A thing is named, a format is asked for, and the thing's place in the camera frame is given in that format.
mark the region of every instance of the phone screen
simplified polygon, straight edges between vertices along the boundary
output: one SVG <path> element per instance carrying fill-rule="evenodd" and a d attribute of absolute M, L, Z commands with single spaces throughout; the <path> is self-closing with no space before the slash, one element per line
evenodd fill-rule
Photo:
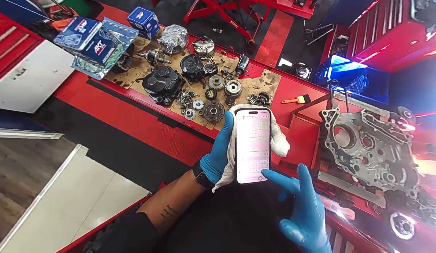
<path fill-rule="evenodd" d="M 262 169 L 271 164 L 271 114 L 266 109 L 239 110 L 237 122 L 237 181 L 266 181 Z"/>

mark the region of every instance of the white rag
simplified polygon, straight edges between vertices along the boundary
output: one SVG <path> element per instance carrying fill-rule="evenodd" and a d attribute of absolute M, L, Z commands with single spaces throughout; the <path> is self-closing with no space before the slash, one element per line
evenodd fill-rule
<path fill-rule="evenodd" d="M 234 116 L 234 127 L 232 128 L 231 140 L 229 141 L 229 146 L 227 146 L 227 160 L 229 161 L 224 168 L 224 172 L 222 173 L 222 177 L 220 181 L 215 184 L 212 192 L 215 193 L 215 190 L 230 184 L 234 180 L 234 166 L 235 166 L 235 142 L 237 137 L 237 120 L 235 117 L 235 111 L 241 108 L 263 108 L 266 107 L 251 105 L 251 104 L 238 104 L 236 106 L 232 106 L 229 111 L 232 112 Z M 271 150 L 278 154 L 281 157 L 287 157 L 288 150 L 290 150 L 290 144 L 287 141 L 285 135 L 283 135 L 280 130 L 279 125 L 277 125 L 276 118 L 271 112 Z"/>

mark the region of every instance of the orange brush handle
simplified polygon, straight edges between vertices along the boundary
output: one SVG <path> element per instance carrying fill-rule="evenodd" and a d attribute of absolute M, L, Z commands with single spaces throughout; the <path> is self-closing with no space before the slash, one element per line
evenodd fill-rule
<path fill-rule="evenodd" d="M 298 100 L 297 99 L 294 99 L 294 100 L 282 100 L 280 103 L 281 104 L 289 104 L 289 103 L 294 103 L 294 102 L 297 102 Z"/>

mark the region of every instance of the gloved hand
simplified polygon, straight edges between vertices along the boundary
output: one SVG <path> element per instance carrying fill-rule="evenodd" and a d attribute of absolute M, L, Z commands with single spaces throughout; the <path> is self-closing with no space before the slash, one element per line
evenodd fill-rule
<path fill-rule="evenodd" d="M 280 231 L 291 241 L 310 253 L 331 253 L 325 229 L 324 205 L 313 189 L 307 166 L 298 166 L 297 178 L 288 178 L 275 171 L 261 173 L 285 190 L 296 196 L 293 215 L 279 223 Z"/>
<path fill-rule="evenodd" d="M 212 151 L 201 158 L 199 165 L 204 171 L 210 182 L 216 184 L 224 172 L 227 165 L 227 146 L 231 138 L 232 128 L 234 127 L 234 117 L 231 112 L 224 114 L 226 122 L 218 133 L 213 144 Z"/>

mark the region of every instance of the watch strap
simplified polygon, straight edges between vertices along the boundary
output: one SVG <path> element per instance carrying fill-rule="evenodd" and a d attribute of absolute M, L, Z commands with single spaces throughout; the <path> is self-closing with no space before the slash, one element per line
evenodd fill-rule
<path fill-rule="evenodd" d="M 210 188 L 210 189 L 215 186 L 214 183 L 210 182 L 207 175 L 205 175 L 204 171 L 202 170 L 201 166 L 199 165 L 199 161 L 193 165 L 192 169 L 193 169 L 193 175 L 196 178 L 196 181 L 198 181 L 198 183 L 200 185 L 202 185 L 205 188 Z"/>

